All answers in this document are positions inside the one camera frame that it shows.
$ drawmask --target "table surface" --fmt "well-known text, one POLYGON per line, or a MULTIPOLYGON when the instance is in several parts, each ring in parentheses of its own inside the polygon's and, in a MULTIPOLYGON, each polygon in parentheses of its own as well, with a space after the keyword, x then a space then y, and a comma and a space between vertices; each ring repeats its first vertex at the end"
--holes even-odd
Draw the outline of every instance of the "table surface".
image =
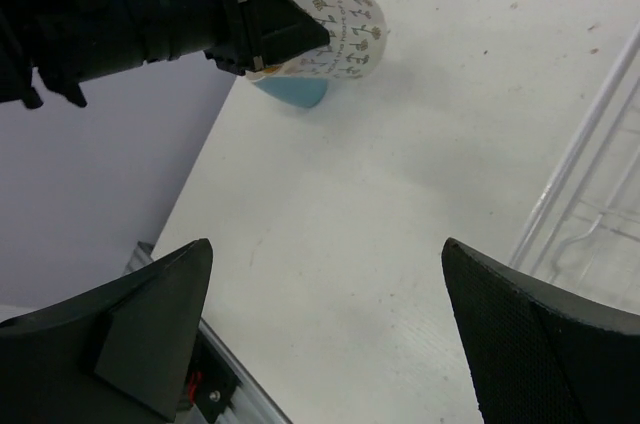
POLYGON ((481 422, 440 250, 506 259, 640 1, 377 1, 317 108, 238 80, 155 254, 211 239, 204 317, 294 422, 481 422))

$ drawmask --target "mug pattern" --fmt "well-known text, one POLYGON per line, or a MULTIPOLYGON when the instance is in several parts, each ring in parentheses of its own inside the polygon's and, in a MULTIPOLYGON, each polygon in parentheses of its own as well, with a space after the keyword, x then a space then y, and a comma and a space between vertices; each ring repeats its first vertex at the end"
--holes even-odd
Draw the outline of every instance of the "mug pattern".
POLYGON ((368 74, 368 64, 375 58, 370 51, 384 46, 377 42, 385 30, 380 27, 384 21, 376 15, 376 4, 372 0, 310 0, 310 5, 313 12, 308 12, 329 30, 331 43, 305 53, 285 66, 283 74, 332 79, 359 79, 368 74))

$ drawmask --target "gray wall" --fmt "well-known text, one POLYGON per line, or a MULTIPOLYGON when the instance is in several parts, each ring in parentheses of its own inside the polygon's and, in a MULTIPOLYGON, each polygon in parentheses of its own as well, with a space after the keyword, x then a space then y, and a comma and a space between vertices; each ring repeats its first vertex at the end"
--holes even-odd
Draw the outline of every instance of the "gray wall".
POLYGON ((198 53, 87 83, 84 110, 46 92, 37 111, 0 105, 0 303, 119 277, 157 239, 233 79, 198 53))

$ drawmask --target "red component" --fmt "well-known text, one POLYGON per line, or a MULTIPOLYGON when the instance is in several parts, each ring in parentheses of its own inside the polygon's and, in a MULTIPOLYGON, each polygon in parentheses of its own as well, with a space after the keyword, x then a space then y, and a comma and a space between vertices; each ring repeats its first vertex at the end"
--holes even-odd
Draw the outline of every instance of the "red component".
POLYGON ((191 374, 189 378, 189 385, 187 386, 189 389, 189 401, 191 404, 195 404, 196 400, 196 391, 198 390, 198 386, 202 382, 202 373, 200 371, 195 371, 191 374))

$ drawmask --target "white mug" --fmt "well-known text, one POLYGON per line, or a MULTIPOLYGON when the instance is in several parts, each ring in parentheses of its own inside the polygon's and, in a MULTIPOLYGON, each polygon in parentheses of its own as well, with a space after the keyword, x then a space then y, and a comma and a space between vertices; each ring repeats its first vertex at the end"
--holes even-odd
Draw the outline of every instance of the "white mug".
POLYGON ((293 1, 329 31, 331 42, 269 70, 269 76, 360 79, 380 63, 387 25, 374 0, 293 1))

